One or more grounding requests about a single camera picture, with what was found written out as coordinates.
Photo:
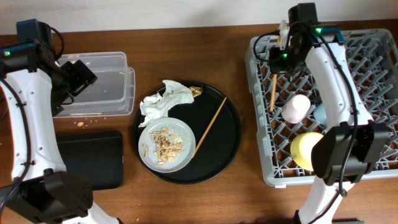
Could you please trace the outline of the pink cup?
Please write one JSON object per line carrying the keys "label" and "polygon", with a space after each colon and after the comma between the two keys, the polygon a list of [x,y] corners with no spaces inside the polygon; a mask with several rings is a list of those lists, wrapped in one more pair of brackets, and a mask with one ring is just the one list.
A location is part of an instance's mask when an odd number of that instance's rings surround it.
{"label": "pink cup", "polygon": [[289,123],[301,122],[310,109],[310,99],[305,95],[295,95],[282,107],[282,118]]}

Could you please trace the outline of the wooden chopstick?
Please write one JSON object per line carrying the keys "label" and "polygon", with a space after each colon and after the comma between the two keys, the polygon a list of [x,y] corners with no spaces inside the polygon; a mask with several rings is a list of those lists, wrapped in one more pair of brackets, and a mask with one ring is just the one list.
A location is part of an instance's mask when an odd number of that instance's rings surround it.
{"label": "wooden chopstick", "polygon": [[222,108],[223,108],[223,106],[224,106],[224,104],[225,104],[225,102],[226,102],[227,99],[228,99],[227,97],[225,97],[225,98],[223,99],[223,101],[221,102],[221,104],[220,104],[219,108],[217,109],[216,113],[215,113],[214,116],[212,117],[212,119],[211,119],[209,125],[208,125],[207,128],[205,129],[205,132],[203,133],[201,139],[199,140],[199,142],[198,142],[198,144],[197,144],[197,146],[196,146],[196,148],[195,148],[195,151],[194,151],[194,153],[193,153],[192,158],[195,157],[197,151],[199,150],[200,146],[202,145],[203,141],[205,140],[205,138],[206,138],[208,132],[210,131],[211,127],[213,126],[215,120],[217,119],[217,117],[218,117],[220,111],[222,110]]}
{"label": "wooden chopstick", "polygon": [[[278,38],[277,46],[280,47],[280,37]],[[269,107],[269,112],[271,114],[273,113],[274,105],[275,105],[276,86],[277,86],[277,74],[275,73],[275,74],[273,74],[273,78],[272,78],[271,102],[270,102],[270,107]]]}

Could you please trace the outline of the light blue cup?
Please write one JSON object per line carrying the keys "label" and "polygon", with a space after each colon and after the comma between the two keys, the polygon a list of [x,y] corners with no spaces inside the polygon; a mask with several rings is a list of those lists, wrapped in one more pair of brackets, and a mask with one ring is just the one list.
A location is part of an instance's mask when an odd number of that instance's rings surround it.
{"label": "light blue cup", "polygon": [[315,120],[318,121],[321,125],[324,125],[324,126],[327,125],[327,117],[326,117],[326,111],[325,111],[324,104],[320,104],[314,109],[313,116],[314,116]]}

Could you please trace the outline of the white napkin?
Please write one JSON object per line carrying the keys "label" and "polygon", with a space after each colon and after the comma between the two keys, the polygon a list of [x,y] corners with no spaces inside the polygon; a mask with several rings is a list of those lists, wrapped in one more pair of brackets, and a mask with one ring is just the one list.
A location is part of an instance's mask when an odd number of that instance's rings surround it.
{"label": "white napkin", "polygon": [[188,87],[173,80],[163,80],[162,83],[165,85],[163,95],[156,93],[145,97],[140,102],[141,115],[144,116],[144,121],[139,125],[140,128],[160,118],[167,118],[169,110],[176,105],[194,102],[193,93]]}

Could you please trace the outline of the gold foil wrapper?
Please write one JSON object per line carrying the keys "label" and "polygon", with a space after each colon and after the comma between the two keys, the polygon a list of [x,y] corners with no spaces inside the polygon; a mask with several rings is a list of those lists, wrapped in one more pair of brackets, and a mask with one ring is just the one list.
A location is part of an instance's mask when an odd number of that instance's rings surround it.
{"label": "gold foil wrapper", "polygon": [[192,91],[192,95],[194,98],[200,96],[203,92],[202,86],[190,86],[189,89]]}

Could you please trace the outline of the yellow bowl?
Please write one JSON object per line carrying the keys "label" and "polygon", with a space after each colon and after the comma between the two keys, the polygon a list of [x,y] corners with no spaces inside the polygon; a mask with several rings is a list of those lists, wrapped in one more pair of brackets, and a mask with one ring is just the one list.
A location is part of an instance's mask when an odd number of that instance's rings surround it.
{"label": "yellow bowl", "polygon": [[312,149],[321,140],[322,134],[316,132],[303,133],[296,136],[290,145],[290,154],[294,162],[301,168],[313,171]]}

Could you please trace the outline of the food scraps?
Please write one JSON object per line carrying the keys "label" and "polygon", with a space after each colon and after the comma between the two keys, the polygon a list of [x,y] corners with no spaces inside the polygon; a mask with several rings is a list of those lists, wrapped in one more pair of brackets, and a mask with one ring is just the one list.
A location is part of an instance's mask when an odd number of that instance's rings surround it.
{"label": "food scraps", "polygon": [[173,162],[180,154],[183,139],[175,130],[163,127],[160,131],[150,132],[149,135],[155,144],[154,155],[157,158],[157,165]]}

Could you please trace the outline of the grey plate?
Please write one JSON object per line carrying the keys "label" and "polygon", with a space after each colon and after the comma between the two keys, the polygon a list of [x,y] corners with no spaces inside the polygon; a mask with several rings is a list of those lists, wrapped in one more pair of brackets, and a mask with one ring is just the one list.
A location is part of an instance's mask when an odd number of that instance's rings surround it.
{"label": "grey plate", "polygon": [[162,118],[149,124],[138,142],[138,154],[144,165],[160,173],[184,168],[193,158],[195,148],[193,131],[176,118]]}

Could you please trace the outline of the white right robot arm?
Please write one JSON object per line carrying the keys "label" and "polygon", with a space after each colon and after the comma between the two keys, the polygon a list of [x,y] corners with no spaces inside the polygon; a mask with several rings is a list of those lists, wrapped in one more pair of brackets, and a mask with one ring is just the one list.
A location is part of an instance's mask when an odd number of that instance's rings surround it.
{"label": "white right robot arm", "polygon": [[376,123],[364,106],[346,61],[341,30],[322,25],[314,3],[289,9],[289,31],[280,33],[268,63],[272,73],[306,66],[314,77],[327,118],[326,134],[311,151],[315,173],[304,206],[294,223],[331,223],[348,190],[372,172],[389,137],[389,128]]}

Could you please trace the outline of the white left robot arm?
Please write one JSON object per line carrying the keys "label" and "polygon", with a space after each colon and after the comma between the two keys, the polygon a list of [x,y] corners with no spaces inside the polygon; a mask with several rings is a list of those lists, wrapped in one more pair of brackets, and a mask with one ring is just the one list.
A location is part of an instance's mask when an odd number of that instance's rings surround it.
{"label": "white left robot arm", "polygon": [[14,162],[1,207],[32,223],[119,223],[93,200],[88,180],[67,171],[53,117],[93,84],[81,61],[58,63],[57,30],[36,19],[16,24],[18,43],[1,48],[1,88],[7,101]]}

